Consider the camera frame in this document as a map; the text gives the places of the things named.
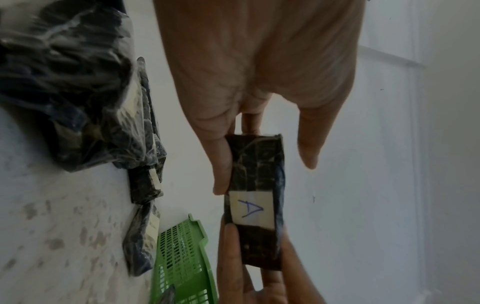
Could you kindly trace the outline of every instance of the white floor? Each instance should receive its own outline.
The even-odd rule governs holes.
[[[274,96],[262,125],[284,136],[286,223],[329,303],[414,303],[425,287],[412,121],[418,56],[405,26],[411,7],[387,3],[367,4],[355,86],[316,171],[298,156],[293,105]],[[160,229],[192,213],[215,268],[223,198],[212,195],[210,164],[178,104],[153,7],[127,4],[168,152]],[[30,117],[0,107],[0,302],[146,303],[150,273],[128,278],[121,249],[134,209],[126,172],[111,164],[62,172]]]

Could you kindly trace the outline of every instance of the green plastic crate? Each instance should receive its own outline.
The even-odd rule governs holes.
[[[217,304],[214,276],[205,245],[209,241],[199,220],[188,220],[158,237],[150,304],[156,304],[170,285],[176,304]]]

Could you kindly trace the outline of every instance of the hand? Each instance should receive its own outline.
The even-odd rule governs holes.
[[[234,224],[220,225],[218,242],[218,304],[325,304],[312,284],[286,234],[282,239],[282,273],[261,269],[263,289],[255,291],[245,265]]]
[[[298,151],[308,168],[353,85],[363,0],[154,0],[183,112],[213,167],[215,194],[230,184],[225,135],[259,134],[272,93],[299,108]]]

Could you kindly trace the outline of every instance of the stack of packages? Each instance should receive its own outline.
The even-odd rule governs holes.
[[[153,200],[162,195],[166,152],[123,3],[31,1],[0,9],[0,17],[0,101],[39,112],[39,127],[66,171],[109,162],[128,169],[132,202],[142,206],[124,250],[132,275],[152,268],[159,222]]]

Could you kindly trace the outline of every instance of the blue ink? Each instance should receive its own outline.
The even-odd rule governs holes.
[[[263,210],[264,210],[262,207],[260,207],[260,206],[258,206],[258,205],[255,205],[254,203],[250,203],[250,202],[247,202],[247,201],[244,201],[244,200],[238,200],[238,201],[239,201],[240,203],[246,204],[247,214],[244,215],[244,216],[242,216],[242,218],[243,218],[243,217],[247,217],[247,216],[249,216],[249,215],[252,215],[252,214],[254,214],[255,212],[259,212],[259,211],[263,211]],[[255,207],[256,210],[250,212],[250,206]]]

